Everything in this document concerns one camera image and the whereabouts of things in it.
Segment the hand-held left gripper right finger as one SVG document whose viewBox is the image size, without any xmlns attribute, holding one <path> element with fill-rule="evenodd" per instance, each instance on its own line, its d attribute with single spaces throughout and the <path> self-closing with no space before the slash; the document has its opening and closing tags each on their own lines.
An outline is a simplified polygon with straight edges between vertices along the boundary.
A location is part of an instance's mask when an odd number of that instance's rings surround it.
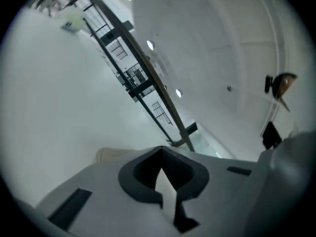
<svg viewBox="0 0 316 237">
<path fill-rule="evenodd" d="M 270 151 L 250 162 L 162 147 L 163 170 L 176 190 L 172 224 L 163 237 L 263 237 L 257 202 L 270 159 Z"/>
</svg>

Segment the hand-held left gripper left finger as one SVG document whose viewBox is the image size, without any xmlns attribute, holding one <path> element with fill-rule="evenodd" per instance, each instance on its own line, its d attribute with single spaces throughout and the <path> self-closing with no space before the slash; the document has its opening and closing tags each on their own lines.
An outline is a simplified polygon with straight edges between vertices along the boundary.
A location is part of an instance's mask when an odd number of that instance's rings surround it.
<svg viewBox="0 0 316 237">
<path fill-rule="evenodd" d="M 119 170 L 148 151 L 133 151 L 86 167 L 48 193 L 37 210 L 49 217 L 75 190 L 88 190 L 92 194 L 69 233 L 77 237 L 169 237 L 171 223 L 160 206 L 134 200 L 119 184 Z"/>
</svg>

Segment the black box fixture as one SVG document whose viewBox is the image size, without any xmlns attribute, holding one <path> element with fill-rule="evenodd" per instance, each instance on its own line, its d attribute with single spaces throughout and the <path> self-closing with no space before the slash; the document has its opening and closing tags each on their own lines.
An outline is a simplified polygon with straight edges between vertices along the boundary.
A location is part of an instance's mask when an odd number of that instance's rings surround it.
<svg viewBox="0 0 316 237">
<path fill-rule="evenodd" d="M 282 142 L 282 138 L 271 121 L 268 122 L 263 132 L 262 138 L 262 143 L 267 150 L 270 148 L 275 148 Z"/>
</svg>

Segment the black metal railing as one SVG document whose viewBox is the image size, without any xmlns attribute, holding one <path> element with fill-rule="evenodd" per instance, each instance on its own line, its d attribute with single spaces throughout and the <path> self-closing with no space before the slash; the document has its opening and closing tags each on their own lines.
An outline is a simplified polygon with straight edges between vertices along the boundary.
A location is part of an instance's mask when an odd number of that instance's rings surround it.
<svg viewBox="0 0 316 237">
<path fill-rule="evenodd" d="M 66 10 L 80 13 L 82 30 L 97 43 L 101 56 L 130 98 L 141 105 L 174 147 L 194 151 L 190 135 L 196 123 L 184 125 L 156 71 L 156 65 L 142 51 L 133 23 L 121 16 L 113 0 L 30 0 L 28 6 L 54 17 Z"/>
</svg>

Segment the pale green container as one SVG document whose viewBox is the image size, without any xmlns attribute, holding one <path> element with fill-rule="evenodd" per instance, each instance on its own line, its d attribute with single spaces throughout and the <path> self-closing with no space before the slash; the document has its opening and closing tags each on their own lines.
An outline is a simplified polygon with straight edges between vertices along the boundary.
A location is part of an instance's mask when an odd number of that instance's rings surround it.
<svg viewBox="0 0 316 237">
<path fill-rule="evenodd" d="M 84 13 L 76 7 L 67 6 L 60 11 L 59 19 L 63 29 L 74 33 L 79 32 L 85 25 Z"/>
</svg>

